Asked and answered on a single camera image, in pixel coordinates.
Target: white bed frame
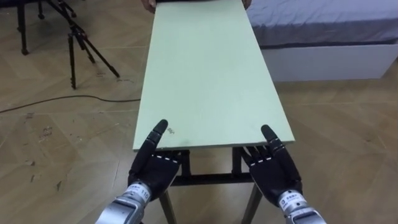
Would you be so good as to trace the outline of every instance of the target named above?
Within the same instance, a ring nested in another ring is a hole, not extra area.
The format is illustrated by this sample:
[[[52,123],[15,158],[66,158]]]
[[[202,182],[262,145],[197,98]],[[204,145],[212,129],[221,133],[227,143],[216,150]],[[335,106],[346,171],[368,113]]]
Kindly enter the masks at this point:
[[[398,42],[265,49],[262,55],[274,82],[381,78],[398,57]]]

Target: black cable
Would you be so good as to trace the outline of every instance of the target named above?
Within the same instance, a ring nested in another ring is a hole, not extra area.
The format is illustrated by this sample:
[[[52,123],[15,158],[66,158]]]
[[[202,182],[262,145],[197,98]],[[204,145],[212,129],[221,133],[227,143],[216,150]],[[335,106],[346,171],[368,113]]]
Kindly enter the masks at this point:
[[[60,97],[50,98],[50,99],[47,99],[47,100],[36,101],[34,103],[29,103],[29,104],[22,105],[22,106],[17,106],[17,107],[14,107],[14,108],[9,108],[9,109],[0,111],[0,113],[5,113],[5,112],[8,112],[8,111],[18,110],[18,109],[21,109],[21,108],[25,108],[27,106],[36,105],[36,104],[39,104],[39,103],[45,103],[45,102],[48,102],[48,101],[61,100],[61,99],[67,99],[67,98],[79,98],[79,97],[94,98],[94,99],[97,99],[97,100],[101,100],[101,101],[104,101],[104,102],[111,102],[111,103],[128,103],[128,102],[137,102],[137,101],[141,100],[141,99],[135,99],[135,100],[107,100],[107,99],[102,99],[100,97],[91,96],[91,95],[60,96]]]

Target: black metal table frame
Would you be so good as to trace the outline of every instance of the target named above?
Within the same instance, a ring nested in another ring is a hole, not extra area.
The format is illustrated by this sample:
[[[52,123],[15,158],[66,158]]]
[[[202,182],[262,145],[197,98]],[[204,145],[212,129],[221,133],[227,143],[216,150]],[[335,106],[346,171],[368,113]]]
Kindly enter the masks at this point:
[[[232,148],[232,171],[229,174],[202,174],[192,175],[190,167],[190,151],[181,151],[182,161],[181,170],[182,173],[176,176],[172,186],[189,186],[189,185],[208,185],[208,184],[237,184],[237,183],[251,183],[253,179],[248,172],[242,172],[242,156],[240,153],[241,147]],[[256,210],[260,204],[262,194],[257,186],[254,184],[246,211],[244,213],[242,224],[250,224]],[[163,194],[159,198],[160,204],[166,216],[168,224],[177,224],[172,203],[169,197],[169,193]]]

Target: light green board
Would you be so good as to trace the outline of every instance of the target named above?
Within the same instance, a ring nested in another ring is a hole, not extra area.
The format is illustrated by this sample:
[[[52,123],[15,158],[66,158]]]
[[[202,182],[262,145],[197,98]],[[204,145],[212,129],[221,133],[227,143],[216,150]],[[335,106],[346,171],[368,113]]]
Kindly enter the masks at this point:
[[[133,149],[161,119],[164,148],[294,141],[241,0],[157,6]]]

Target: label on robot arm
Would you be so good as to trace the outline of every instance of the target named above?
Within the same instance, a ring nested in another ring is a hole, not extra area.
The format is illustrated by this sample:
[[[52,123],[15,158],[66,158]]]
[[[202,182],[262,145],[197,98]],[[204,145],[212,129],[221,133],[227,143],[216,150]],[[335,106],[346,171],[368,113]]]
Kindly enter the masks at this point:
[[[292,192],[279,200],[279,207],[285,212],[286,208],[293,204],[297,203],[306,203],[307,201],[304,199],[303,195],[297,192]]]
[[[147,204],[150,200],[149,191],[141,184],[132,184],[127,188],[126,191],[140,196],[145,201],[145,204]]]

